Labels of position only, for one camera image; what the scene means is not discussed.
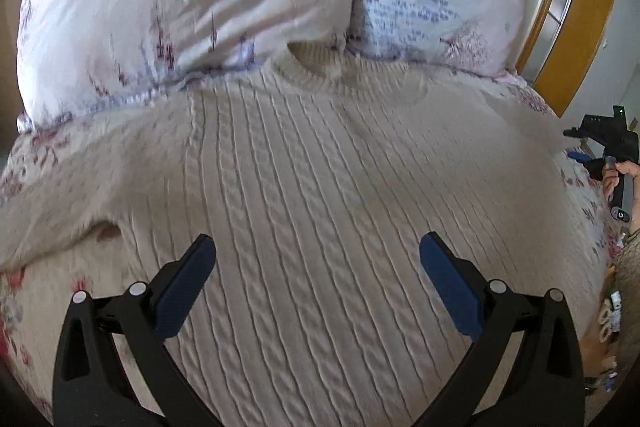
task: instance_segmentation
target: human hand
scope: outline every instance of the human hand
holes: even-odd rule
[[[604,166],[602,191],[607,201],[613,194],[613,189],[620,183],[618,173],[630,174],[634,179],[634,204],[631,210],[631,222],[629,222],[629,233],[634,233],[640,229],[640,166],[633,162],[616,163],[615,169],[607,165]]]

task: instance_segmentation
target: finger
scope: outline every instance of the finger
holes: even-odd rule
[[[611,178],[617,178],[617,177],[618,177],[618,171],[616,171],[615,169],[608,169],[604,171],[602,175],[602,181],[609,180]]]
[[[632,176],[640,175],[640,166],[633,162],[616,163],[616,169],[621,174],[631,174]]]
[[[616,188],[619,183],[620,183],[620,178],[618,178],[617,176],[615,178],[611,178],[607,180],[602,190],[606,198],[608,198],[610,195],[613,194],[614,188]]]

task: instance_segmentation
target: cable knit sweater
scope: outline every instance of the cable knit sweater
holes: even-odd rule
[[[604,261],[558,175],[556,118],[513,86],[308,44],[204,84],[130,110],[10,200],[0,263],[109,222],[128,284],[209,233],[216,269],[170,349],[226,425],[418,418],[468,346],[420,266],[430,230],[488,279],[562,288],[584,331]],[[79,254],[101,266],[99,245]]]

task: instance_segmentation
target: screw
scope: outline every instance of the screw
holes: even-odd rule
[[[494,279],[489,283],[489,288],[494,293],[502,294],[507,291],[507,285],[500,279]]]
[[[129,293],[134,297],[138,297],[146,292],[146,284],[143,282],[134,282],[131,286],[129,286]]]
[[[83,303],[86,300],[86,292],[80,290],[79,292],[74,293],[72,300],[76,304]]]
[[[564,294],[558,288],[553,288],[549,292],[549,297],[551,297],[556,302],[562,302],[562,299],[564,299]]]

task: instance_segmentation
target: sweater collar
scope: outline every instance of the sweater collar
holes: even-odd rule
[[[358,100],[401,101],[426,92],[423,74],[406,62],[378,62],[323,44],[290,42],[270,67],[292,87]]]

